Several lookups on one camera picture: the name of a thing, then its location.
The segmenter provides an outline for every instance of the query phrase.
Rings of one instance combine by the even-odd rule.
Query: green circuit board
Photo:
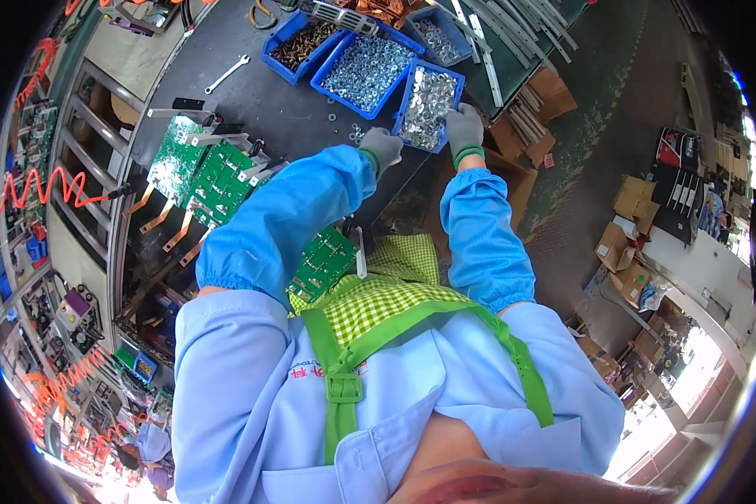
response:
[[[328,291],[355,262],[359,248],[328,226],[303,250],[289,292],[304,302],[314,302]]]
[[[251,174],[256,164],[226,140],[211,147],[187,191],[185,208],[206,225],[230,222],[252,192]]]
[[[207,146],[186,145],[185,139],[188,135],[203,132],[202,125],[190,118],[183,115],[171,118],[160,150],[151,162],[147,180],[178,207],[184,208],[193,174],[208,150]]]

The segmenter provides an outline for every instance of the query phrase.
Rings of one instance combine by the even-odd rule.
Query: wrench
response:
[[[222,83],[222,81],[224,79],[226,79],[228,76],[232,75],[232,72],[234,72],[235,70],[237,70],[239,67],[242,67],[242,66],[246,65],[247,63],[249,63],[249,56],[246,55],[246,54],[244,54],[244,55],[241,56],[241,59],[239,60],[238,63],[236,63],[235,65],[233,65],[232,68],[230,68],[229,70],[227,70],[226,72],[224,72],[224,75],[220,76],[218,78],[218,80],[215,81],[209,88],[205,88],[205,94],[209,95],[210,93],[212,93],[213,89],[216,89],[218,87],[218,85]]]

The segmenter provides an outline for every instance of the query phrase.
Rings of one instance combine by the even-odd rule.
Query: green apron strap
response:
[[[549,401],[549,393],[546,391],[546,383],[543,382],[543,378],[538,373],[537,368],[534,367],[529,347],[521,339],[511,335],[507,323],[494,316],[487,308],[474,305],[468,309],[488,325],[501,346],[509,352],[509,356],[518,370],[518,377],[521,378],[526,408],[534,413],[540,427],[554,425],[554,412]]]
[[[304,310],[302,317],[313,352],[325,371],[325,393],[328,400],[325,465],[333,464],[333,455],[336,453],[339,441],[358,430],[355,421],[355,403],[363,399],[363,389],[361,379],[353,372],[355,366],[429,315],[465,308],[481,318],[493,331],[501,346],[509,352],[518,371],[518,377],[521,378],[526,407],[538,419],[540,427],[554,424],[554,413],[546,391],[546,384],[537,368],[534,367],[529,348],[521,339],[510,335],[509,326],[484,307],[462,301],[424,302],[368,330],[345,350],[339,348],[339,342],[333,334],[324,311]]]
[[[313,353],[325,371],[325,396],[328,401],[325,423],[325,465],[333,464],[336,447],[344,436],[358,430],[355,424],[355,403],[364,398],[359,375],[347,367],[347,353],[339,349],[325,312],[304,310],[302,317]]]

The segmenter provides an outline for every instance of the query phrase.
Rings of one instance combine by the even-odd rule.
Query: plastic bag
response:
[[[638,302],[638,311],[657,310],[661,306],[661,300],[667,295],[672,284],[666,278],[656,276],[644,287],[641,300]]]

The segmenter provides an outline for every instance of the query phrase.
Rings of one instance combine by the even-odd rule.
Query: apron buckle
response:
[[[355,373],[325,373],[325,393],[328,402],[349,404],[364,398],[361,378]]]

